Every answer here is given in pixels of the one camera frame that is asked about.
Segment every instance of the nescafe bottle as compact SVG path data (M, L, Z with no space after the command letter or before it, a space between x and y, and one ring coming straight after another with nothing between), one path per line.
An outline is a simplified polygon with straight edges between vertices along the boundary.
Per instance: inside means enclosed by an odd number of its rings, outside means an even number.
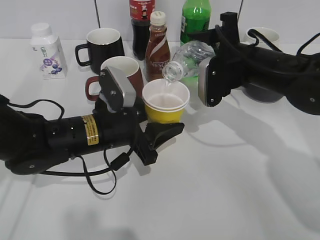
M151 14L150 40L146 49L147 81L162 79L162 71L170 62L170 49L167 40L166 14L154 11Z
M133 28L133 54L139 60L146 57L150 38L150 16L155 10L156 0L130 0L130 16Z

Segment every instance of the black mug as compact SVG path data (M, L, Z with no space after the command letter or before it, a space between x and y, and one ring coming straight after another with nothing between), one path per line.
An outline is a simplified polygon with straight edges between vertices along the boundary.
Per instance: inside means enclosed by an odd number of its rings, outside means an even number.
M79 59L79 51L88 49L89 61ZM100 73L101 64L110 58L124 56L124 46L119 31L113 28L98 28L86 36L86 44L75 47L75 58L81 67L90 66L95 74Z

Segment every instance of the yellow warning label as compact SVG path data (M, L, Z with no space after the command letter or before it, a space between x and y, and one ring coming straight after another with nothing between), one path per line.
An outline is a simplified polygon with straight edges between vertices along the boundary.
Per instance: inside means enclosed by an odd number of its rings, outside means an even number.
M95 118L93 115L82 116L84 127L86 131L86 139L88 146L99 144L99 133Z

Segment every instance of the white tabletop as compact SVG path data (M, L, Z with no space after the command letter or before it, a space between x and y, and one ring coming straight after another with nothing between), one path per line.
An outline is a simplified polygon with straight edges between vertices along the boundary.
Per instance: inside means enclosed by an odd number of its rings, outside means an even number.
M0 93L17 104L52 99L65 117L91 113L86 79L64 40L66 79L41 80L32 68L27 39L0 39ZM178 43L171 43L177 49ZM131 44L124 43L127 56ZM293 54L295 44L281 48ZM306 53L320 52L312 45ZM283 98L263 104L232 91L214 108L185 81L191 102L183 134L143 166L133 154L117 172L114 194L94 194L84 178L17 176L0 164L1 240L318 240L320 239L320 118ZM56 119L47 103L28 109ZM107 152L112 160L128 147ZM104 168L101 152L84 156L91 171ZM82 172L79 159L54 168ZM107 191L111 175L94 178Z

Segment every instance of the white bottle cap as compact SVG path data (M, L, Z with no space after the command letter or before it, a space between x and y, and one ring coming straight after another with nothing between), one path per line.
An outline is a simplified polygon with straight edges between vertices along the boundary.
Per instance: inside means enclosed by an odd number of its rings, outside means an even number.
M166 14L163 11L154 11L151 13L151 24L154 26L163 26L166 24Z
M35 37L47 37L52 35L51 27L48 23L40 22L31 26L31 32Z

